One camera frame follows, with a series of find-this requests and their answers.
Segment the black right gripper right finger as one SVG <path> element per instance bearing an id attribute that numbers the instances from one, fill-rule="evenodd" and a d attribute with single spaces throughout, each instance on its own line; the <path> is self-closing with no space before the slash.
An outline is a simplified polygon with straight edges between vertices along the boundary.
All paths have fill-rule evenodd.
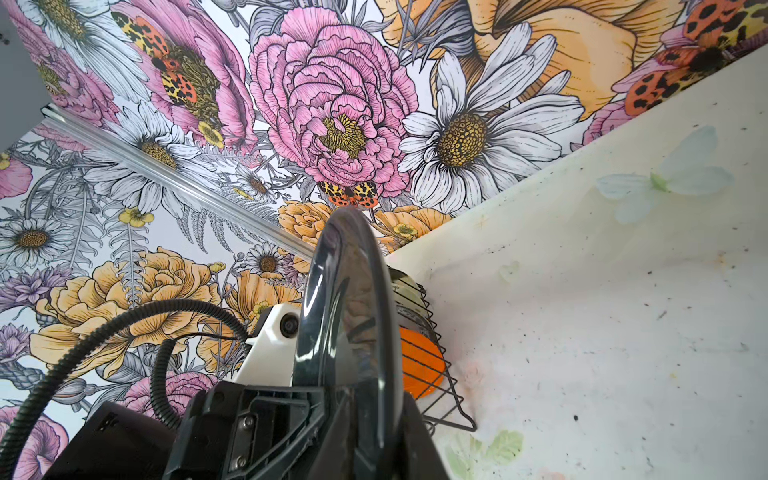
<path id="1" fill-rule="evenodd" d="M 416 402 L 407 392 L 403 394 L 400 421 L 400 478 L 449 480 Z"/>

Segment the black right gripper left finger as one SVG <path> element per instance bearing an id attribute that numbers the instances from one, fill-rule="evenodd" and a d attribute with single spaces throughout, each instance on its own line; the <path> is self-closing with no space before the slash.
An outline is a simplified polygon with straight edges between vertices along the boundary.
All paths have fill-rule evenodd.
<path id="1" fill-rule="evenodd" d="M 343 398 L 315 456 L 307 479 L 351 479 L 354 470 L 354 402 Z"/>

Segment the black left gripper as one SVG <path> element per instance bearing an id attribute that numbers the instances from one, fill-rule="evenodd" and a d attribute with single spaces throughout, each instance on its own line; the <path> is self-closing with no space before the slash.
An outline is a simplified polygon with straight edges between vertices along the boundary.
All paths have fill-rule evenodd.
<path id="1" fill-rule="evenodd" d="M 176 429 L 106 403 L 47 479 L 282 479 L 326 415 L 322 387 L 220 383 L 197 393 Z"/>

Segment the black wire dish rack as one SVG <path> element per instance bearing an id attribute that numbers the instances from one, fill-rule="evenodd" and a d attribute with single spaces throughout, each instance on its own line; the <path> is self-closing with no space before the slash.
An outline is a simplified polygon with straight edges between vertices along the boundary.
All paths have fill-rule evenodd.
<path id="1" fill-rule="evenodd" d="M 463 408 L 458 380 L 425 287 L 406 273 L 390 268 L 391 288 L 399 324 L 403 385 L 416 402 L 428 432 L 446 427 L 465 432 L 477 430 L 473 417 Z"/>

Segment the orange plate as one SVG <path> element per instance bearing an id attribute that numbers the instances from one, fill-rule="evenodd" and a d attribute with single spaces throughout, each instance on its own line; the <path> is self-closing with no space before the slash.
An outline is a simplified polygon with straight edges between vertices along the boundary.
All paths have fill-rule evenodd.
<path id="1" fill-rule="evenodd" d="M 399 329 L 403 387 L 415 400 L 435 393 L 446 376 L 446 363 L 437 345 L 414 330 Z"/>

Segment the black plate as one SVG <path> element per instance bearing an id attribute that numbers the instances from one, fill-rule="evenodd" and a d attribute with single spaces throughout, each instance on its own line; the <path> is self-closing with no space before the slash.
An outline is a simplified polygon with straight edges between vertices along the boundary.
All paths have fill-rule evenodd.
<path id="1" fill-rule="evenodd" d="M 353 207 L 336 210 L 310 262 L 293 384 L 327 391 L 318 450 L 342 399 L 354 402 L 351 479 L 396 475 L 404 389 L 394 313 L 390 277 L 368 222 Z"/>

